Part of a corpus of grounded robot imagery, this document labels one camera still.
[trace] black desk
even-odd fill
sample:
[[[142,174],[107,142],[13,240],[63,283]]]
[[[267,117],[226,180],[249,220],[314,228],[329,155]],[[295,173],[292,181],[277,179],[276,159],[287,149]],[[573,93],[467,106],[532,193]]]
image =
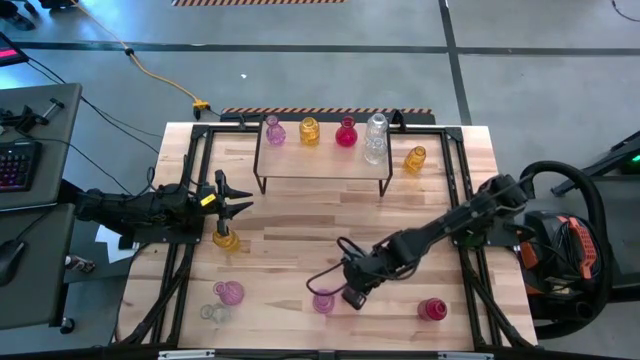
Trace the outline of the black desk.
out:
[[[43,115],[51,106],[49,99],[56,98],[64,103],[65,108],[52,114],[49,125],[36,125],[29,135],[36,139],[49,138],[70,142],[81,91],[82,87],[79,84],[0,90],[0,108],[21,114],[23,106],[27,105],[36,114]],[[23,136],[9,128],[6,133],[0,135],[0,142],[11,142],[19,138]],[[69,146],[63,143],[42,141],[42,156],[31,190],[0,194],[0,211],[55,204],[60,192],[68,149]]]
[[[0,107],[21,114],[24,105],[43,115],[51,106],[50,98],[64,103],[49,117],[46,126],[36,125],[34,139],[71,141],[82,87],[79,84],[36,86],[0,90]],[[22,138],[12,128],[0,135],[0,142]],[[74,206],[56,205],[65,189],[75,188],[62,180],[69,146],[42,142],[42,155],[30,191],[0,194],[0,242],[19,234],[38,216],[52,211],[26,234],[29,243],[15,278],[0,287],[0,329],[37,324],[61,326],[68,285],[63,283],[64,259],[74,224]]]
[[[43,213],[51,211],[24,237],[29,246],[16,276],[0,287],[0,330],[49,324],[60,326],[66,298],[64,259],[74,223],[70,204],[0,214],[0,242],[15,238]]]

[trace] pink glass bottle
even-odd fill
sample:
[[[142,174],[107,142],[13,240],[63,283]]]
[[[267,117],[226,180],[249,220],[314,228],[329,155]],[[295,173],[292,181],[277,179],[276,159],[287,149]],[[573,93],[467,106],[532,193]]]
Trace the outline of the pink glass bottle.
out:
[[[225,305],[238,305],[244,299],[244,287],[237,281],[219,281],[213,285],[213,293]]]
[[[353,146],[358,141],[358,132],[354,128],[356,121],[351,116],[342,119],[342,126],[336,131],[336,142],[344,147]]]
[[[328,290],[319,290],[318,292],[321,294],[329,293]],[[335,303],[336,303],[336,299],[335,299],[335,296],[333,295],[328,295],[328,296],[314,295],[313,296],[313,308],[315,309],[315,311],[319,312],[320,314],[330,313],[331,310],[333,310]]]
[[[438,298],[424,300],[418,305],[418,316],[426,321],[440,321],[447,316],[447,304]]]
[[[281,145],[284,143],[284,139],[287,138],[287,132],[284,131],[282,125],[279,124],[280,119],[275,115],[267,116],[267,141],[271,145]]]

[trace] concrete floor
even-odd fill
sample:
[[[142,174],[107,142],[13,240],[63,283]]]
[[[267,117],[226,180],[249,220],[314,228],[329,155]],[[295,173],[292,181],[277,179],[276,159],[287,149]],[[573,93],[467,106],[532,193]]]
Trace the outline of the concrete floor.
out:
[[[443,25],[447,24],[438,0],[207,8],[174,8],[169,0],[83,3],[131,42],[405,47],[395,53],[256,52],[250,47],[137,53],[149,69],[180,82],[211,101],[215,109],[431,107],[438,124],[463,123],[458,111],[460,88],[456,96],[456,69],[452,73],[449,55],[425,50],[451,45],[445,40]],[[618,5],[640,17],[640,2],[618,0]],[[449,0],[449,6],[453,33],[462,47],[640,48],[640,24],[619,17],[606,0]],[[36,22],[39,27],[32,32],[15,31],[5,23],[0,23],[0,31],[21,42],[112,41],[78,11],[41,10]],[[168,121],[192,121],[189,98],[144,76],[120,51],[26,52],[66,81],[81,83],[86,98],[136,127],[162,134]],[[585,166],[638,130],[638,56],[461,55],[459,61],[471,122],[490,127],[502,172],[518,175],[530,162],[548,159]],[[0,68],[0,88],[48,83],[26,65]],[[159,139],[141,137],[159,147]],[[80,107],[73,143],[131,191],[143,187],[146,168],[156,161],[153,152],[123,136],[85,105]],[[65,177],[81,187],[118,191],[74,152],[70,152]],[[558,180],[549,177],[537,183],[542,199],[533,206],[582,211],[571,196],[550,199],[543,191]],[[610,212],[612,217],[624,220],[625,214]],[[627,233],[629,238],[637,234]],[[91,241],[91,231],[87,234],[74,238],[72,246]],[[625,241],[618,239],[621,252],[626,251]],[[638,258],[627,260],[637,262]],[[0,353],[106,344],[123,288],[123,278],[72,285],[68,309],[78,322],[73,334],[61,336],[46,327],[1,331]],[[583,331],[542,345],[640,358],[634,342],[638,328],[640,306],[610,305]]]

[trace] rgb keyboard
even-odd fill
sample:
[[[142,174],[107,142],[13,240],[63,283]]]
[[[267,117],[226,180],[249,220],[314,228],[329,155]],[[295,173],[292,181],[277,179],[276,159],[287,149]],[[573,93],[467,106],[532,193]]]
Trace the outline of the rgb keyboard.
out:
[[[41,152],[37,141],[0,143],[0,193],[29,191]]]

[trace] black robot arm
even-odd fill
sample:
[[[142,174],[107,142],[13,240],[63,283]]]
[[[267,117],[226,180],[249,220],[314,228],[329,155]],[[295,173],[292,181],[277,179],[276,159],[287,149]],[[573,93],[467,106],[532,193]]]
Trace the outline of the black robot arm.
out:
[[[253,204],[227,204],[226,199],[253,194],[229,187],[222,170],[216,171],[215,182],[216,186],[203,184],[199,194],[184,184],[159,186],[156,191],[142,195],[106,194],[92,189],[77,194],[76,217],[82,221],[96,221],[119,233],[123,248],[130,248],[136,233],[142,234],[136,237],[138,239],[159,242],[155,238],[162,234],[198,232],[197,225],[207,215],[218,215],[217,231],[226,236],[229,231],[227,221]]]
[[[345,251],[341,264],[347,280],[342,297],[355,309],[360,309],[366,295],[384,281],[402,280],[413,275],[420,259],[436,242],[450,235],[456,239],[483,237],[496,218],[510,218],[524,209],[527,197],[517,185],[510,175],[493,177],[471,200],[419,229],[392,234],[374,245],[369,254],[344,239],[350,248],[341,245]]]

